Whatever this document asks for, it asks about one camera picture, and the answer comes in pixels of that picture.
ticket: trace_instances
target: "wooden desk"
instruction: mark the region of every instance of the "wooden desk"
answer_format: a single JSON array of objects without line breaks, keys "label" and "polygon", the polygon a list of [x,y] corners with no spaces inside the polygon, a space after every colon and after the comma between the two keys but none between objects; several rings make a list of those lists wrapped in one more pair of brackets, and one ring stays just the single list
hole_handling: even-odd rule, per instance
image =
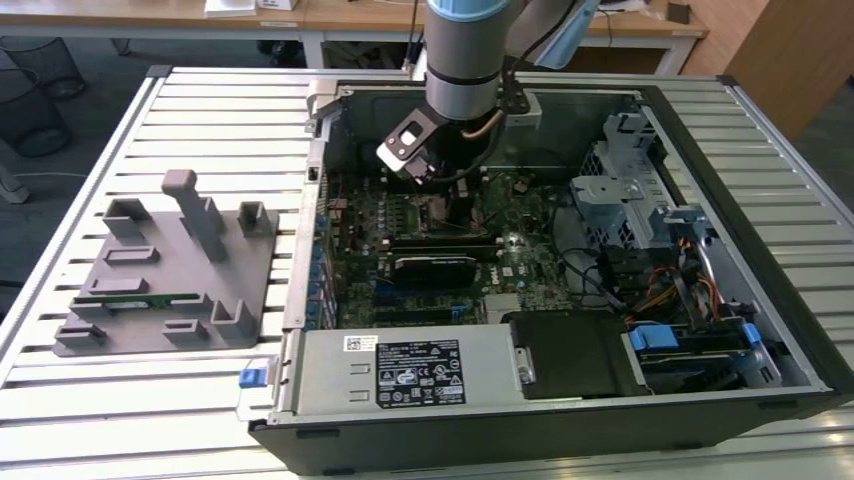
[{"label": "wooden desk", "polygon": [[[417,32],[425,23],[426,1],[417,18]],[[411,0],[310,0],[305,28],[313,41],[389,41],[406,42],[413,19]],[[582,47],[664,50],[657,74],[678,75],[694,43],[709,33],[693,17],[689,25],[657,20],[641,13],[611,14],[611,28],[605,17],[593,20]]]},{"label": "wooden desk", "polygon": [[[406,42],[411,15],[409,0],[302,0],[293,11],[213,19],[204,18],[204,0],[2,0],[0,35],[299,40],[309,67],[323,68],[325,41]],[[625,13],[611,15],[610,33],[607,20],[594,19],[582,46],[665,50],[657,73],[676,75],[708,30],[697,21],[681,25]]]}]

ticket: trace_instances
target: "floor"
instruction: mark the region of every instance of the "floor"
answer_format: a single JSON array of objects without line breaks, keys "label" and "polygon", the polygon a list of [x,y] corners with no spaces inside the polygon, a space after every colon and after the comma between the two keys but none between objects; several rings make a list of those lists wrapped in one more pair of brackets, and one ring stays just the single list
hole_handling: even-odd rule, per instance
[{"label": "floor", "polygon": [[[182,66],[266,67],[269,57],[247,41],[134,40],[134,53],[116,55],[106,39],[67,39],[88,82],[88,90],[59,104],[75,133],[71,146],[39,159],[22,159],[0,144],[0,160],[16,174],[68,172],[87,174],[119,123],[134,92],[154,64]],[[10,68],[0,54],[0,68]],[[854,154],[854,87],[846,85],[816,118],[796,146],[854,209],[854,167],[842,159]],[[70,176],[27,177],[31,200],[10,206],[0,201],[0,280],[24,281],[71,205],[83,179]],[[0,286],[0,317],[16,290]]]}]

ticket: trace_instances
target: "black mesh trash can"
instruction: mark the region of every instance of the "black mesh trash can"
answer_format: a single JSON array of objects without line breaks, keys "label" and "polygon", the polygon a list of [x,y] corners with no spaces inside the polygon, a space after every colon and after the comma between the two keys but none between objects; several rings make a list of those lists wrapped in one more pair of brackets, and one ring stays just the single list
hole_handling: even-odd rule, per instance
[{"label": "black mesh trash can", "polygon": [[62,38],[0,37],[0,49],[19,68],[39,74],[51,98],[70,98],[84,90],[86,81]]},{"label": "black mesh trash can", "polygon": [[23,157],[54,153],[71,131],[32,70],[0,70],[0,138]]}]

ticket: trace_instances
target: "barcode sticker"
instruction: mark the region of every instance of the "barcode sticker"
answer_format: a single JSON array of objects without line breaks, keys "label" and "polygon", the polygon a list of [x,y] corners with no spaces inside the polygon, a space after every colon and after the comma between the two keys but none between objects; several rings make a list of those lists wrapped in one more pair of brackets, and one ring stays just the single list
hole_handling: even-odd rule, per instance
[{"label": "barcode sticker", "polygon": [[374,352],[377,351],[377,335],[347,335],[345,337],[346,352]]}]

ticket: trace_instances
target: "silver cylindrical arm segment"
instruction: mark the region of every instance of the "silver cylindrical arm segment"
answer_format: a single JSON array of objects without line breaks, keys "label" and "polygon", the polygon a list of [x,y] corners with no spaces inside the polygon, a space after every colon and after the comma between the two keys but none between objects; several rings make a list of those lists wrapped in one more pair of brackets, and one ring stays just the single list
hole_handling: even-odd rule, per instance
[{"label": "silver cylindrical arm segment", "polygon": [[514,0],[474,22],[451,21],[427,9],[427,103],[446,118],[471,120],[495,107],[507,31],[521,8]]}]

